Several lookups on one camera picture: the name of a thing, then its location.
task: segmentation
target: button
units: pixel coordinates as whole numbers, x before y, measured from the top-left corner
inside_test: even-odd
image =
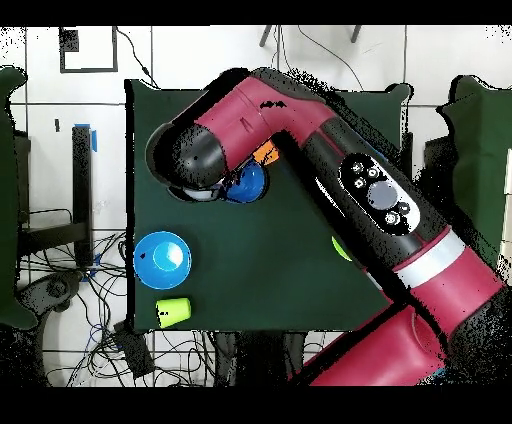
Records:
[[[368,176],[370,178],[376,178],[379,175],[379,170],[377,168],[370,168],[368,170]]]
[[[384,219],[386,221],[386,224],[396,225],[400,222],[400,215],[398,215],[396,212],[388,212],[386,214],[386,218]]]
[[[52,280],[48,282],[48,285],[46,286],[46,291],[51,297],[58,299],[59,297],[62,297],[66,294],[67,286],[62,281]]]
[[[411,211],[411,207],[405,202],[398,202],[398,211],[402,215],[407,215]]]
[[[354,185],[356,186],[356,188],[363,188],[365,185],[366,185],[366,181],[363,180],[362,178],[358,178],[355,182],[354,182]]]
[[[354,163],[354,165],[352,165],[352,171],[354,171],[354,173],[356,174],[360,174],[361,172],[363,172],[363,170],[364,166],[362,163],[356,162]]]
[[[398,201],[395,188],[386,181],[377,181],[370,185],[367,194],[368,203],[379,211],[391,209]]]

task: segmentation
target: black chair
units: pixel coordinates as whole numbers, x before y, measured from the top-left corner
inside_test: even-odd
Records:
[[[74,199],[71,224],[24,229],[29,221],[28,155],[30,140],[13,128],[8,99],[26,82],[23,70],[0,68],[0,386],[47,386],[42,340],[52,311],[65,311],[92,265],[90,139],[73,129]],[[19,290],[21,257],[75,242],[77,268],[55,272]]]

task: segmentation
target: table leg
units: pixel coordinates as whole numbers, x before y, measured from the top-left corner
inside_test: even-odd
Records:
[[[272,25],[265,25],[265,31],[263,31],[263,36],[260,40],[260,47],[265,47],[265,43],[267,42],[268,34],[270,34],[271,29]]]
[[[361,27],[362,27],[362,25],[356,25],[356,27],[354,28],[354,32],[352,33],[352,38],[350,39],[350,41],[352,41],[352,43],[355,43],[357,41],[357,37],[359,35],[359,31],[361,31]]]

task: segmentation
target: orange object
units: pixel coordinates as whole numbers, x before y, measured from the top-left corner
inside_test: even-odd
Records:
[[[272,143],[272,140],[268,140],[253,154],[254,159],[261,165],[269,165],[272,162],[279,159],[279,153]]]

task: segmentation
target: yellow-green cup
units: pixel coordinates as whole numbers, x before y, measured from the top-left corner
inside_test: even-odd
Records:
[[[189,319],[190,301],[187,298],[164,299],[156,302],[156,316],[160,328],[167,328]]]

